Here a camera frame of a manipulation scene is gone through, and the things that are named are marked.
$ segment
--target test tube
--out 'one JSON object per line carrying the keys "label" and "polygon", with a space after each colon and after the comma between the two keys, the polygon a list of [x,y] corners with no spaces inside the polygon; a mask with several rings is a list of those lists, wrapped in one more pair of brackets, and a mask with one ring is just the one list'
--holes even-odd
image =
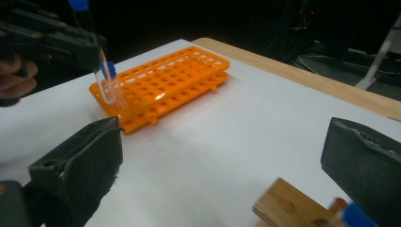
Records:
{"label": "test tube", "polygon": [[[99,48],[99,65],[94,68],[94,73],[104,102],[109,105],[115,104],[119,111],[127,109],[127,102],[118,79],[112,77],[104,51],[98,44],[95,23],[89,10],[89,0],[68,0],[68,2],[73,10],[74,19],[83,41]],[[85,35],[86,32],[91,32],[92,35],[88,37]]]}

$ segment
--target human hand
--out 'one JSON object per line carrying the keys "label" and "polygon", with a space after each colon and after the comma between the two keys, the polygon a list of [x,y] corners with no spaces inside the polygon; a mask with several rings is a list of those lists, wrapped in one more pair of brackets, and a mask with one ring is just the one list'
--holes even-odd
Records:
{"label": "human hand", "polygon": [[38,66],[30,60],[24,60],[27,75],[17,76],[23,66],[23,60],[14,55],[11,60],[0,60],[0,99],[19,98],[31,92],[36,87],[33,78],[38,73]]}

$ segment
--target table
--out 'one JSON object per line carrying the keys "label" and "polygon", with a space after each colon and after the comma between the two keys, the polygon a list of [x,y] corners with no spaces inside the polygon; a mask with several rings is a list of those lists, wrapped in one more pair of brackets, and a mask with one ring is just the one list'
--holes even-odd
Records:
{"label": "table", "polygon": [[[344,84],[328,85],[316,76],[316,84],[331,88],[325,94],[320,85],[315,85],[318,91],[311,88],[307,72],[213,43],[178,40],[115,66],[121,72],[190,45],[231,64],[229,79],[216,93],[164,116],[156,127],[122,134],[124,163],[86,226],[254,226],[259,218],[253,205],[277,177],[327,207],[334,197],[347,197],[321,169],[331,117],[365,124],[401,141],[401,124],[389,118],[400,116],[399,106],[393,112],[391,100],[359,96],[350,97],[361,100],[351,104],[342,100],[344,91],[359,91]],[[294,79],[302,75],[307,85],[277,77],[282,73]],[[106,117],[88,91],[94,82],[95,77],[87,75],[0,109],[0,179],[27,183],[28,165]],[[372,101],[373,108],[365,106]],[[383,103],[388,110],[374,110]]]}

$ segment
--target blue test tube cap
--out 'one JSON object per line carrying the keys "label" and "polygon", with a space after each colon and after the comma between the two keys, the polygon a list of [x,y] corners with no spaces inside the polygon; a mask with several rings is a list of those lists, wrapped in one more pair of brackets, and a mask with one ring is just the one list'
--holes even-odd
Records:
{"label": "blue test tube cap", "polygon": [[112,79],[115,79],[115,76],[117,74],[115,73],[114,62],[107,61],[107,66],[109,66],[110,76],[112,77]]}
{"label": "blue test tube cap", "polygon": [[345,208],[342,220],[347,227],[377,227],[375,222],[354,202]]}
{"label": "blue test tube cap", "polygon": [[74,11],[89,10],[89,0],[68,0],[68,2]]}

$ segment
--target wooden block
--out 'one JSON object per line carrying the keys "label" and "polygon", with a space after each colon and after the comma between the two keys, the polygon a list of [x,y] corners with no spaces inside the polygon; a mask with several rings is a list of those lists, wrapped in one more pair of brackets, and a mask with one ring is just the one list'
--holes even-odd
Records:
{"label": "wooden block", "polygon": [[256,227],[269,227],[269,225],[266,222],[264,222],[263,220],[260,220],[257,223]]}
{"label": "wooden block", "polygon": [[334,198],[327,210],[333,214],[337,214],[339,211],[344,210],[347,206],[348,202],[345,199]]}
{"label": "wooden block", "polygon": [[334,217],[332,212],[282,178],[257,201],[253,212],[269,227],[323,226]]}

